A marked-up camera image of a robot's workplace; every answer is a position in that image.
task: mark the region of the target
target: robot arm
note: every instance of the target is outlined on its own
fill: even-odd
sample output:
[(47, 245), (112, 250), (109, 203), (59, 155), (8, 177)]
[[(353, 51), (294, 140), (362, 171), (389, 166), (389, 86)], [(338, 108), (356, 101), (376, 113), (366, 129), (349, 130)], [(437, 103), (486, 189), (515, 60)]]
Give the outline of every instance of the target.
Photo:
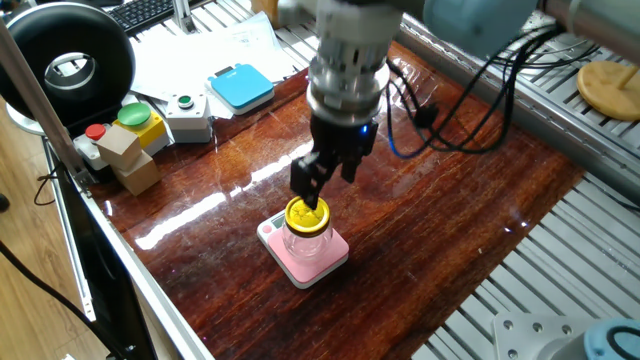
[(637, 0), (280, 0), (281, 23), (306, 9), (315, 14), (320, 37), (307, 89), (314, 147), (292, 163), (291, 189), (315, 208), (338, 165), (342, 178), (354, 181), (375, 141), (373, 119), (389, 81), (386, 56), (404, 12), (423, 19), (441, 40), (483, 58), (515, 36), (536, 7), (569, 31), (640, 63)]

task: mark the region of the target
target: wooden floor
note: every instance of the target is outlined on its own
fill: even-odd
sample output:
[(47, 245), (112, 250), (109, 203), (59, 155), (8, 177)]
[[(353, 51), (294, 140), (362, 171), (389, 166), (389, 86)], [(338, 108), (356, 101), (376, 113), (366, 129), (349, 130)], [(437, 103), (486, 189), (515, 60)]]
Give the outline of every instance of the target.
[[(42, 143), (11, 123), (0, 99), (0, 239), (37, 276), (80, 306), (55, 205), (35, 206), (36, 178), (47, 173)], [(46, 186), (40, 201), (52, 199)], [(52, 297), (0, 257), (0, 359), (104, 359), (106, 349)]]

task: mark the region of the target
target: black cord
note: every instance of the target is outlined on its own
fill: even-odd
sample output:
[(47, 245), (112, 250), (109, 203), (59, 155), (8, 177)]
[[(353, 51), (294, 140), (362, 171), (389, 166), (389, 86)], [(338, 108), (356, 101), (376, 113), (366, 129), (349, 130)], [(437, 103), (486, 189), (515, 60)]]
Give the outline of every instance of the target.
[[(556, 67), (566, 66), (566, 65), (572, 64), (574, 62), (583, 60), (583, 59), (593, 55), (598, 50), (600, 50), (599, 46), (592, 45), (587, 50), (585, 50), (582, 54), (580, 54), (580, 55), (578, 55), (578, 56), (576, 56), (575, 58), (572, 58), (572, 59), (558, 60), (558, 61), (554, 61), (554, 62), (541, 62), (541, 63), (529, 63), (529, 62), (527, 62), (527, 63), (524, 63), (522, 65), (522, 68), (524, 68), (524, 69), (552, 69), (552, 68), (556, 68)], [(496, 59), (495, 63), (497, 65), (512, 66), (513, 65), (513, 60), (507, 59), (507, 58), (503, 58), (503, 57), (498, 57), (498, 59)]]
[[(478, 123), (478, 125), (471, 132), (468, 132), (467, 129), (465, 128), (465, 126), (460, 124), (462, 126), (464, 132), (467, 134), (467, 136), (462, 142), (460, 142), (458, 144), (454, 144), (454, 143), (444, 139), (440, 134), (441, 131), (454, 118), (456, 111), (460, 108), (460, 106), (462, 105), (464, 100), (471, 93), (471, 90), (473, 89), (473, 87), (475, 86), (477, 81), (481, 78), (482, 74), (487, 70), (487, 68), (492, 63), (497, 61), (498, 58), (500, 57), (500, 54), (502, 54), (506, 50), (507, 47), (509, 47), (511, 44), (513, 44), (513, 42), (518, 41), (518, 40), (520, 40), (522, 38), (528, 37), (529, 35), (534, 34), (536, 32), (541, 32), (541, 31), (542, 31), (542, 33), (540, 33), (540, 34), (536, 35), (535, 37), (533, 37), (532, 39), (528, 40), (525, 45), (521, 46), (516, 51), (516, 59), (515, 60), (509, 60), (509, 61), (512, 62), (511, 73), (510, 73), (509, 77), (507, 78), (507, 76), (506, 76), (507, 67), (505, 66), (505, 68), (503, 69), (503, 86), (500, 89), (498, 97), (496, 98), (496, 100), (492, 104), (492, 106), (489, 109), (489, 111), (485, 114), (483, 119)], [(458, 151), (458, 152), (463, 152), (463, 153), (466, 153), (466, 154), (483, 154), (483, 153), (486, 153), (486, 152), (489, 152), (489, 151), (492, 151), (492, 150), (495, 150), (496, 148), (498, 148), (504, 142), (504, 139), (506, 138), (509, 126), (511, 125), (511, 115), (513, 113), (514, 102), (515, 102), (515, 84), (516, 84), (516, 80), (517, 80), (517, 74), (523, 69), (523, 66), (526, 64), (527, 59), (529, 59), (529, 57), (531, 57), (531, 55), (533, 55), (536, 52), (536, 50), (538, 50), (542, 45), (544, 45), (545, 42), (547, 42), (548, 40), (551, 40), (552, 38), (556, 37), (557, 35), (561, 34), (562, 32), (564, 32), (564, 28), (562, 28), (559, 25), (555, 25), (555, 24), (554, 25), (546, 25), (546, 26), (543, 26), (543, 27), (540, 27), (540, 28), (536, 28), (536, 29), (527, 31), (525, 33), (522, 33), (519, 36), (517, 36), (514, 39), (512, 39), (502, 49), (500, 49), (498, 52), (496, 52), (489, 59), (489, 61), (487, 61), (487, 63), (477, 72), (477, 74), (474, 76), (474, 78), (471, 80), (471, 82), (465, 88), (464, 92), (462, 93), (462, 95), (460, 96), (460, 98), (458, 99), (456, 104), (449, 111), (449, 113), (446, 116), (446, 118), (442, 121), (442, 123), (437, 128), (434, 128), (434, 126), (433, 126), (433, 122), (435, 122), (436, 117), (437, 117), (437, 110), (435, 112), (434, 111), (426, 111), (426, 110), (429, 110), (428, 107), (425, 109), (424, 107), (420, 106), (420, 104), (418, 102), (418, 99), (417, 99), (417, 96), (415, 95), (415, 92), (411, 88), (411, 86), (409, 84), (409, 81), (404, 76), (404, 73), (402, 72), (402, 70), (400, 68), (398, 68), (389, 59), (387, 59), (387, 65), (389, 66), (389, 69), (391, 70), (391, 72), (393, 72), (397, 77), (399, 77), (402, 80), (403, 84), (405, 85), (405, 87), (407, 88), (407, 90), (409, 92), (409, 98), (413, 102), (414, 108), (416, 109), (416, 114), (414, 116), (412, 114), (409, 106), (408, 106), (407, 100), (404, 98), (404, 93), (402, 91), (400, 91), (400, 88), (398, 87), (398, 85), (395, 82), (390, 82), (390, 84), (387, 86), (387, 89), (386, 89), (387, 90), (386, 96), (387, 96), (387, 131), (388, 131), (388, 134), (389, 134), (389, 144), (390, 144), (391, 150), (394, 152), (394, 154), (396, 154), (400, 158), (410, 159), (410, 158), (413, 158), (415, 156), (418, 156), (420, 153), (422, 153), (427, 148), (432, 148), (432, 149), (434, 149), (436, 151), (442, 151), (442, 152)], [(392, 115), (391, 115), (391, 103), (390, 103), (390, 87), (391, 87), (391, 85), (395, 86), (396, 89), (398, 90), (398, 93), (400, 94), (401, 102), (402, 102), (402, 104), (403, 104), (403, 106), (404, 106), (404, 108), (405, 108), (405, 110), (407, 112), (407, 116), (408, 116), (409, 120), (411, 121), (411, 123), (413, 124), (414, 129), (416, 130), (418, 135), (423, 140), (422, 146), (420, 146), (418, 149), (416, 149), (416, 150), (414, 150), (414, 151), (412, 151), (412, 152), (410, 152), (408, 154), (400, 153), (397, 150), (397, 148), (395, 146), (394, 139), (393, 139), (393, 121), (391, 119)], [(466, 145), (469, 144), (470, 142), (474, 142), (474, 143), (477, 144), (477, 141), (475, 140), (476, 135), (481, 131), (481, 129), (489, 121), (489, 119), (491, 118), (493, 113), (497, 110), (499, 105), (502, 103), (503, 99), (505, 99), (504, 121), (503, 121), (502, 127), (500, 129), (500, 135), (498, 136), (498, 139), (496, 141), (494, 141), (491, 145), (487, 146), (487, 147), (480, 147), (479, 149), (467, 148)], [(429, 133), (428, 137), (423, 134), (423, 132), (421, 131), (421, 128), (423, 128), (426, 131), (428, 131), (428, 133)], [(434, 141), (437, 141), (437, 142), (441, 143), (442, 146), (434, 145)]]
[(18, 258), (7, 248), (7, 246), (0, 240), (0, 252), (4, 255), (7, 260), (16, 268), (20, 273), (26, 277), (29, 281), (31, 281), (34, 285), (44, 290), (47, 294), (53, 296), (56, 300), (58, 300), (62, 305), (64, 305), (69, 311), (71, 311), (80, 321), (82, 321), (85, 326), (94, 333), (94, 335), (104, 344), (104, 346), (111, 352), (111, 354), (116, 354), (119, 359), (134, 359), (133, 355), (128, 353), (124, 348), (120, 347), (117, 342), (102, 328), (98, 327), (94, 323), (91, 322), (83, 313), (78, 309), (71, 301), (62, 296), (59, 292), (57, 292), (54, 288), (49, 286), (47, 283), (38, 278), (35, 274), (33, 274)]
[(51, 179), (57, 179), (57, 178), (58, 178), (57, 176), (55, 176), (55, 175), (53, 175), (53, 174), (58, 170), (58, 168), (60, 168), (60, 165), (62, 165), (62, 163), (61, 163), (61, 162), (60, 162), (60, 163), (58, 163), (58, 165), (56, 165), (56, 166), (53, 168), (53, 170), (51, 170), (51, 172), (50, 172), (49, 174), (44, 175), (44, 176), (39, 176), (39, 177), (38, 177), (38, 181), (42, 181), (42, 183), (40, 183), (40, 187), (38, 188), (38, 192), (36, 192), (36, 196), (34, 196), (34, 197), (33, 197), (33, 203), (34, 203), (34, 204), (36, 204), (37, 206), (46, 206), (46, 205), (51, 205), (51, 204), (53, 204), (54, 202), (56, 202), (56, 200), (55, 200), (55, 199), (53, 199), (53, 200), (51, 200), (51, 201), (49, 201), (49, 202), (46, 202), (46, 203), (39, 203), (39, 202), (38, 202), (38, 197), (40, 197), (40, 193), (42, 192), (42, 189), (44, 189), (44, 186), (47, 184), (47, 182), (48, 182), (49, 180), (51, 180)]
[(620, 200), (618, 200), (616, 198), (612, 198), (612, 199), (615, 202), (617, 202), (618, 204), (620, 204), (620, 206), (622, 206), (623, 208), (625, 208), (627, 210), (631, 210), (631, 211), (637, 212), (638, 214), (640, 214), (640, 207), (637, 207), (637, 206), (634, 206), (634, 205), (631, 205), (631, 204), (627, 204), (626, 202), (620, 201)]

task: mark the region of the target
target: pink scale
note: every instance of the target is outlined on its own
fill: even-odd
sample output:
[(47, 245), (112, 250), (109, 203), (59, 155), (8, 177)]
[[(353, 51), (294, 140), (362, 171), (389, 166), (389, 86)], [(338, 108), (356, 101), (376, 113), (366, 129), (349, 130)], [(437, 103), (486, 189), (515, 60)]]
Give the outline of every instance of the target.
[(281, 216), (284, 211), (260, 224), (258, 237), (297, 288), (306, 289), (317, 283), (349, 258), (349, 245), (335, 229), (329, 247), (320, 258), (304, 261), (293, 257), (282, 240)]

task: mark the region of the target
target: yellow lid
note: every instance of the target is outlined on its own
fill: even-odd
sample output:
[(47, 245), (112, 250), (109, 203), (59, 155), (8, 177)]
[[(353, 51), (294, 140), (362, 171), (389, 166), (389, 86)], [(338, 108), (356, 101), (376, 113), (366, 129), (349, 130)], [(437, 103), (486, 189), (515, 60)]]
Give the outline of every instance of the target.
[(289, 228), (303, 235), (324, 231), (329, 224), (330, 217), (329, 205), (324, 200), (318, 199), (318, 207), (313, 210), (304, 203), (300, 196), (289, 201), (284, 212), (284, 218)]

